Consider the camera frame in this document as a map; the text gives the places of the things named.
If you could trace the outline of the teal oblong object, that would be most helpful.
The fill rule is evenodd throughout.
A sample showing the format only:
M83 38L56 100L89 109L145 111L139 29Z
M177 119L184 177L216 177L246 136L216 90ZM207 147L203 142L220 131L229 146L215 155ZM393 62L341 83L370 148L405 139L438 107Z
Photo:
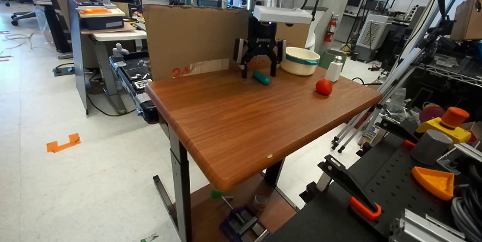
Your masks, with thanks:
M259 70L253 71L252 76L255 80L257 80L258 82L260 82L261 84L263 84L265 86L270 85L271 82L272 82L270 77L268 77L266 74L264 74L263 72L261 72Z

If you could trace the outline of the red fire extinguisher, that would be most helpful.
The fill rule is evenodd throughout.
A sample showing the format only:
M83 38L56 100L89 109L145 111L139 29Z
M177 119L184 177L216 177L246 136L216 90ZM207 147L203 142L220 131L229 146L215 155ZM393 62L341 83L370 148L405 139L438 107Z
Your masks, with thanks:
M331 13L330 22L328 24L328 27L326 29L326 33L325 33L325 36L324 36L324 42L325 43L332 42L332 39L333 39L333 36L336 32L338 24L339 24L339 16L335 15L334 12Z

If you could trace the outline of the red tomato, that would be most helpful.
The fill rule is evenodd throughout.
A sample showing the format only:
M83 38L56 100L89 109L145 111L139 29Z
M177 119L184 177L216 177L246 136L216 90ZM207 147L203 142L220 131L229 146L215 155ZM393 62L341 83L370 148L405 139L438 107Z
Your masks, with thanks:
M321 79L315 84L316 91L324 96L329 96L333 91L333 84L329 79Z

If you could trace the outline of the cardboard sheet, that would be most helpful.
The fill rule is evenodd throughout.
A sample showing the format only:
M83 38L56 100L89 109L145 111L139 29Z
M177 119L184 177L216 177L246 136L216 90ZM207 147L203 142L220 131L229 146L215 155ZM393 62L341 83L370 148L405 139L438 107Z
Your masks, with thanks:
M248 38L249 11L200 6L143 6L154 81L219 70L241 72L236 39Z

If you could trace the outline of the white air cooler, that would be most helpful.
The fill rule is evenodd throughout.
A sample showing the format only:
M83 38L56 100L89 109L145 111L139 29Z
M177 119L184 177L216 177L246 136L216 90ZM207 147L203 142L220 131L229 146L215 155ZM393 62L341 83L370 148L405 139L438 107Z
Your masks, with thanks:
M382 46L394 17L385 15L367 15L365 24L355 44L356 60L369 62L373 60Z

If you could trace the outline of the cardboard box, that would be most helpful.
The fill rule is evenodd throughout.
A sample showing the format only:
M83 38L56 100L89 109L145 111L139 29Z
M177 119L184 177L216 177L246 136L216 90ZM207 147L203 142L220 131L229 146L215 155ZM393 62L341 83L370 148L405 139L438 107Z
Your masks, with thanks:
M482 0L465 0L458 5L450 38L455 41L482 40Z

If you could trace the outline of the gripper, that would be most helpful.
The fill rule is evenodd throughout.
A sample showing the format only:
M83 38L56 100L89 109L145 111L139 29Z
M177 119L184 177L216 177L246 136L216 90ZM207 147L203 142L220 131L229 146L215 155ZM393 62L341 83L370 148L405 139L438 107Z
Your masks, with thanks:
M247 78L248 63L253 58L252 51L260 43L268 43L268 57L270 58L270 76L275 77L277 69L286 57L286 40L276 40L278 23L262 22L254 16L249 16L248 38L236 38L234 42L233 60L241 69L241 77Z

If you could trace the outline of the white shaker bottle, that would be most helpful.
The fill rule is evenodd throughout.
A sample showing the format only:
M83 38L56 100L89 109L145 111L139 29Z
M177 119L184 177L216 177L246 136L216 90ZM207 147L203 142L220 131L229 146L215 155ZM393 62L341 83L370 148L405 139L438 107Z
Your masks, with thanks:
M339 80L344 65L342 61L342 56L337 55L334 57L334 60L330 63L325 74L325 78L327 80L331 81L332 83Z

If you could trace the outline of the yellow block with orange cylinder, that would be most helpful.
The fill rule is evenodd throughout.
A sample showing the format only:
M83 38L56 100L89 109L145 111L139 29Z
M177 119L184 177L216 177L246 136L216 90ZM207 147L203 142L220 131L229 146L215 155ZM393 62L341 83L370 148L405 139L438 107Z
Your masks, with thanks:
M420 125L415 134L421 136L432 129L447 135L453 144L465 143L471 139L472 133L463 129L461 125L469 116L467 111L458 107L444 110L437 105L429 105L419 114Z

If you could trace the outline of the black equipment case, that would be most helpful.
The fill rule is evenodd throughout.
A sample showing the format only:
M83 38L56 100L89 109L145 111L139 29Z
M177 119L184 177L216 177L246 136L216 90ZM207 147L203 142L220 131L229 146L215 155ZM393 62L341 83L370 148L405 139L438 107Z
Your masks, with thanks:
M158 110L145 87L152 81L148 51L110 56L110 65L122 87L128 92L136 111L148 124L159 122Z

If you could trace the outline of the aluminium rail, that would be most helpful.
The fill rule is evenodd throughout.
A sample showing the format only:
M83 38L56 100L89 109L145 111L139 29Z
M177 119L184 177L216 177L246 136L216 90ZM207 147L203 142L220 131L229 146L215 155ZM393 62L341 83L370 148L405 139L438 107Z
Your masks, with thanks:
M428 214L424 217L405 209L390 226L388 242L467 242L465 235Z

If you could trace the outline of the white bowl with teal band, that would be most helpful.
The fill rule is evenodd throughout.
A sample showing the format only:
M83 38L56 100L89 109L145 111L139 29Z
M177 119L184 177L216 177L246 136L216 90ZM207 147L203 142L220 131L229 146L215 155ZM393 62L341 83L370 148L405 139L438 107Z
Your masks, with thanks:
M290 74L307 77L315 72L319 61L320 55L313 51L299 47L287 47L281 68Z

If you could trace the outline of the grey partition panel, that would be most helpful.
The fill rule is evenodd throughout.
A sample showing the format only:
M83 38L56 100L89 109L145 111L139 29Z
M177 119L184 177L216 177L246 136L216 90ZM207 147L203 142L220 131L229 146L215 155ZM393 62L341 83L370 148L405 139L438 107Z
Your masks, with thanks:
M84 114L89 115L85 70L83 64L83 51L82 51L82 34L80 28L79 12L77 10L78 4L76 0L66 0L69 12L69 24L71 34L71 46L73 51L73 62L75 69L75 83L77 92L81 99Z

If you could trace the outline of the white spray bottle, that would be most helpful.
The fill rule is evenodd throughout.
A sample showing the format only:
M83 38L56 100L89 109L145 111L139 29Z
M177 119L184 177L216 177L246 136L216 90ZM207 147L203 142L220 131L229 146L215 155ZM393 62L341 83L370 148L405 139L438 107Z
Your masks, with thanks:
M123 48L123 46L119 42L117 42L115 47L112 48L111 57L113 59L119 59L119 58L122 59L124 58L124 55L129 55L129 53L130 52L127 49Z

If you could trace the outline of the black clamp with orange grip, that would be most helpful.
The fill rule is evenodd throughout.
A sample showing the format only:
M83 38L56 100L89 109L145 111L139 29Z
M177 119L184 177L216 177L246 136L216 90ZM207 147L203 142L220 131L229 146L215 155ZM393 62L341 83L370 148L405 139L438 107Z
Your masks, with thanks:
M327 155L318 167L323 173L316 183L317 190L323 192L335 182L350 194L349 204L354 212L373 222L379 218L382 212L380 205L368 197L355 176L340 161L332 155Z

